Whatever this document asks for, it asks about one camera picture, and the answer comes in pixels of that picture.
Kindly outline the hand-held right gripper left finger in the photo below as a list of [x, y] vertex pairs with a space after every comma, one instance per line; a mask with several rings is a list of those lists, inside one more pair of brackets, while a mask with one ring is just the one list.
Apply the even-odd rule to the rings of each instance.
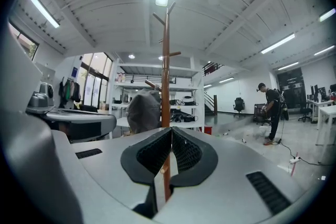
[[76, 144], [54, 131], [56, 153], [79, 205], [81, 224], [172, 224], [171, 213], [148, 218], [133, 211], [145, 202], [150, 187], [133, 182], [121, 165], [126, 148], [164, 130]]

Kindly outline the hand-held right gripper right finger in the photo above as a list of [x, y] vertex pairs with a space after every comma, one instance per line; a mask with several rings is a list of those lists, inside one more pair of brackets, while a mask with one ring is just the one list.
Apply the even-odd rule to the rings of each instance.
[[200, 185], [176, 188], [155, 215], [160, 224], [287, 224], [307, 205], [289, 173], [236, 141], [188, 130], [209, 144], [218, 163]]

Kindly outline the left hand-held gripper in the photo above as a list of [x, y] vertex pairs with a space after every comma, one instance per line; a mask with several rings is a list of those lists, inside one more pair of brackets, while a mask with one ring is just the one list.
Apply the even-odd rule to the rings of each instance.
[[113, 115], [72, 109], [54, 108], [54, 90], [51, 84], [42, 82], [33, 92], [26, 112], [46, 114], [46, 121], [64, 132], [72, 142], [99, 140], [113, 132], [117, 119]]

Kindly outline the grey cap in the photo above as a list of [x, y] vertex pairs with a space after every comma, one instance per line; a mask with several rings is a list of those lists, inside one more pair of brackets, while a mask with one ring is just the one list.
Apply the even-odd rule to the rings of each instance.
[[158, 90], [142, 89], [127, 107], [127, 122], [132, 134], [161, 127], [161, 98]]

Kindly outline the wooden coat rack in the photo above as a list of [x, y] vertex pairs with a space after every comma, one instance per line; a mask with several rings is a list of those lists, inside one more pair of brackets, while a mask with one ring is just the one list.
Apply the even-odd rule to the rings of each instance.
[[[157, 14], [153, 13], [153, 16], [164, 26], [163, 30], [163, 39], [162, 39], [162, 83], [161, 88], [152, 83], [149, 80], [145, 80], [145, 83], [151, 86], [154, 89], [161, 91], [162, 104], [161, 104], [161, 119], [162, 127], [170, 127], [170, 57], [180, 55], [181, 52], [170, 52], [170, 13], [172, 12], [176, 2], [173, 2], [172, 5], [166, 10], [165, 20], [162, 20]], [[169, 147], [168, 157], [165, 160], [161, 173], [163, 174], [163, 183], [164, 183], [164, 195], [165, 201], [168, 201], [171, 196], [170, 190], [170, 178], [171, 178], [171, 167], [170, 167], [170, 152], [171, 145]]]

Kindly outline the glass entrance doors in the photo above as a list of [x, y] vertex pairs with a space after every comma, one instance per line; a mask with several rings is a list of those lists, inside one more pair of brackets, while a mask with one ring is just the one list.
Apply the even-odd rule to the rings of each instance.
[[82, 57], [77, 82], [83, 109], [95, 112], [106, 108], [112, 63], [112, 59], [104, 52]]

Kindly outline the hanging coats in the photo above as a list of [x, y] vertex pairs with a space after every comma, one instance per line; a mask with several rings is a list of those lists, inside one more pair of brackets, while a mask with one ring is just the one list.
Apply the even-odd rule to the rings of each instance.
[[78, 110], [78, 104], [81, 101], [80, 85], [74, 79], [62, 78], [59, 84], [58, 95], [60, 97], [59, 108]]

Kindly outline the black office chair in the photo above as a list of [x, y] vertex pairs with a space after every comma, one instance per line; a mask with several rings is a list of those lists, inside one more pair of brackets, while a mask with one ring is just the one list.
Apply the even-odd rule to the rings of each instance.
[[254, 116], [253, 116], [253, 121], [256, 124], [261, 124], [263, 125], [265, 123], [265, 117], [262, 114], [262, 108], [265, 106], [265, 104], [255, 104], [254, 105]]
[[235, 99], [235, 104], [234, 104], [234, 110], [238, 112], [238, 114], [241, 113], [242, 110], [245, 109], [245, 103], [244, 100], [240, 97], [237, 97]]
[[310, 116], [310, 114], [312, 113], [311, 108], [301, 107], [300, 113], [302, 114], [302, 116], [298, 118], [298, 121], [302, 121], [302, 122], [305, 122], [306, 120], [311, 121], [311, 116]]

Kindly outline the white metal shelving unit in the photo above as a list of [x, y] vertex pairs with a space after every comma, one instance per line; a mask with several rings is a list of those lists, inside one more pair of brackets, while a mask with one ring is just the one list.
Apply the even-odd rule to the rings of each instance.
[[[118, 73], [125, 74], [125, 82], [118, 83]], [[117, 119], [117, 129], [110, 133], [111, 137], [118, 137], [130, 134], [127, 122], [127, 107], [142, 89], [158, 90], [145, 83], [149, 80], [161, 88], [162, 83], [162, 62], [155, 65], [152, 63], [122, 63], [116, 62], [112, 65], [112, 80], [110, 84], [109, 111]], [[201, 68], [196, 65], [194, 58], [190, 59], [189, 67], [170, 66], [170, 119], [174, 113], [187, 113], [197, 116], [196, 122], [171, 122], [170, 126], [203, 131], [205, 127], [204, 108], [204, 81]], [[195, 105], [185, 106], [182, 98], [190, 95], [194, 98]]]

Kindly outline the black glass door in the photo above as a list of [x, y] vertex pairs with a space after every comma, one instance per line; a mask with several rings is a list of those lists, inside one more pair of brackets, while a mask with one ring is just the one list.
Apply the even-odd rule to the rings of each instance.
[[277, 74], [280, 91], [283, 91], [287, 107], [299, 109], [306, 102], [306, 91], [301, 68]]

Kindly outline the white desk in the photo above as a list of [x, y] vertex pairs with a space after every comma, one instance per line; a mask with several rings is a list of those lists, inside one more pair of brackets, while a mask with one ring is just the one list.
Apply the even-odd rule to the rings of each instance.
[[327, 150], [328, 145], [334, 145], [336, 143], [336, 138], [334, 139], [334, 143], [330, 144], [330, 136], [332, 130], [332, 121], [336, 118], [336, 105], [334, 106], [326, 106], [322, 107], [318, 111], [318, 125], [317, 125], [317, 139], [316, 145], [320, 145], [319, 139], [323, 138], [322, 141], [322, 152], [318, 158], [318, 164], [322, 164], [325, 152]]

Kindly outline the staircase with wooden post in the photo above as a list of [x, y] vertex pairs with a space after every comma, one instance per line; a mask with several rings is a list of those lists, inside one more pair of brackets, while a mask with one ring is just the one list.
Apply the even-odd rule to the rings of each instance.
[[208, 93], [204, 92], [204, 107], [205, 116], [217, 116], [217, 95], [210, 96]]

